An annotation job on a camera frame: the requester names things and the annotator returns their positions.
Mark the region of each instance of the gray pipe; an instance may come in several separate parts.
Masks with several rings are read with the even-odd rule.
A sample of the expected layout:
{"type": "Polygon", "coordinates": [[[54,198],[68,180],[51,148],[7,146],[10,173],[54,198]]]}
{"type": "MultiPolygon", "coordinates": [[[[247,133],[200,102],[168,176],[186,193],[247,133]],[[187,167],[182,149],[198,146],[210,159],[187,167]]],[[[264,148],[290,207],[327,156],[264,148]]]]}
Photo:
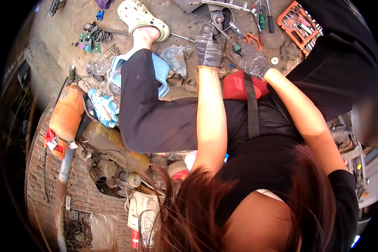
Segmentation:
{"type": "MultiPolygon", "coordinates": [[[[84,113],[81,119],[79,128],[76,134],[76,141],[78,142],[83,134],[83,131],[87,127],[90,118],[84,113]]],[[[57,240],[59,250],[61,252],[67,252],[66,239],[64,237],[64,197],[66,195],[68,173],[70,172],[71,161],[73,161],[76,149],[66,149],[64,159],[60,166],[59,176],[56,181],[56,196],[55,196],[55,224],[57,229],[57,240]]]]}

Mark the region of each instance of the orange pliers handle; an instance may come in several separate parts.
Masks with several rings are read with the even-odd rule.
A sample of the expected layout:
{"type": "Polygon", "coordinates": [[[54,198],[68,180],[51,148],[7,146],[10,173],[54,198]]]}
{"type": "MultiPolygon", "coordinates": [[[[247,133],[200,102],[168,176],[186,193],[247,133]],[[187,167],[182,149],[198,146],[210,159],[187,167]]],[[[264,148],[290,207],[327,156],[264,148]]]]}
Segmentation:
{"type": "Polygon", "coordinates": [[[245,36],[245,39],[246,39],[246,42],[247,42],[248,44],[251,43],[251,41],[249,40],[248,37],[253,38],[254,40],[256,40],[257,45],[258,45],[257,50],[260,51],[260,50],[262,49],[262,45],[260,44],[260,42],[259,42],[259,40],[257,39],[257,37],[253,36],[252,34],[247,33],[246,36],[245,36]]]}

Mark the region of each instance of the tool box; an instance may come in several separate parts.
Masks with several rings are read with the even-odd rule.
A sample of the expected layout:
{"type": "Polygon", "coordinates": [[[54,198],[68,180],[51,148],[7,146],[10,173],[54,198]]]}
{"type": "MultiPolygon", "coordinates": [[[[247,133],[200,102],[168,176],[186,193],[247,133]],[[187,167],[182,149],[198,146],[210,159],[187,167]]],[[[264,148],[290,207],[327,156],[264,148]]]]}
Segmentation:
{"type": "Polygon", "coordinates": [[[296,1],[277,18],[277,24],[292,38],[305,56],[311,52],[316,39],[323,35],[322,27],[296,1]]]}

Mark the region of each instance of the hand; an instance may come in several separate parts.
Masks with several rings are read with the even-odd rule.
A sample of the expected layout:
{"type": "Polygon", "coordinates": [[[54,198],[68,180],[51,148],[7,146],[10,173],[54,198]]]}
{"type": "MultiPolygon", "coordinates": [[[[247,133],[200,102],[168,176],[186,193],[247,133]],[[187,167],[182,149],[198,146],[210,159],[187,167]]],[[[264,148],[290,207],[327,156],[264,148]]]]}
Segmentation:
{"type": "Polygon", "coordinates": [[[222,51],[220,44],[213,38],[213,34],[219,35],[210,23],[204,24],[197,32],[197,65],[218,70],[222,51]]]}
{"type": "Polygon", "coordinates": [[[233,51],[230,52],[230,55],[239,68],[260,80],[263,80],[267,70],[273,68],[273,65],[266,60],[263,54],[248,43],[242,46],[242,57],[233,51]]]}

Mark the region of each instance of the dirt floor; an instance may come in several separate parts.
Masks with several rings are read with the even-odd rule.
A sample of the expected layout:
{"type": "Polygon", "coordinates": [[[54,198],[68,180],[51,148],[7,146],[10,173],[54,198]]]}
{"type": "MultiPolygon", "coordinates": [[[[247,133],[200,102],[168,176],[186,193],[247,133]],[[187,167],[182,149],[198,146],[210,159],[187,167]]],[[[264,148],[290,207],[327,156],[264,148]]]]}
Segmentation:
{"type": "MultiPolygon", "coordinates": [[[[123,0],[115,0],[110,7],[105,10],[102,21],[97,21],[99,28],[116,29],[124,32],[128,31],[127,25],[117,20],[119,18],[117,8],[123,0]]],[[[30,33],[29,50],[27,51],[27,60],[31,66],[31,76],[33,87],[32,90],[38,97],[38,105],[45,108],[47,104],[54,99],[68,75],[68,68],[71,64],[76,66],[76,74],[86,75],[85,63],[91,62],[98,54],[86,53],[74,43],[80,38],[83,32],[83,26],[86,23],[96,19],[99,10],[95,1],[92,0],[67,0],[63,8],[57,11],[54,17],[48,15],[52,0],[44,0],[40,4],[39,12],[35,14],[35,20],[30,33]]],[[[185,37],[195,38],[199,26],[210,20],[210,13],[206,4],[197,8],[192,13],[185,13],[173,0],[141,0],[148,10],[157,18],[163,20],[169,25],[171,32],[185,37]]],[[[245,1],[235,0],[234,4],[242,6],[245,1]]],[[[291,0],[271,1],[270,9],[275,21],[275,33],[268,30],[267,16],[266,29],[264,30],[265,44],[262,52],[268,60],[272,57],[278,57],[279,63],[275,67],[287,74],[292,67],[297,65],[296,62],[287,62],[280,58],[280,46],[285,42],[291,42],[289,36],[277,25],[276,18],[285,8],[291,4],[291,0]]],[[[257,25],[249,14],[246,18],[246,12],[233,10],[235,24],[243,33],[252,33],[257,35],[257,25]]],[[[231,29],[228,34],[236,38],[231,29]]],[[[110,42],[101,44],[101,49],[116,43],[121,54],[128,52],[133,46],[133,38],[124,35],[113,35],[110,42]]],[[[154,43],[152,51],[161,54],[164,48],[171,45],[186,45],[185,39],[170,36],[166,41],[154,43]]],[[[222,65],[228,73],[232,70],[229,66],[231,62],[225,58],[222,65]]],[[[188,79],[197,80],[197,56],[194,52],[190,58],[186,59],[188,79]]],[[[92,85],[97,85],[92,78],[86,78],[86,81],[92,85]]],[[[189,93],[182,88],[170,87],[170,91],[163,97],[163,100],[175,100],[183,97],[194,97],[197,93],[189,93]]]]}

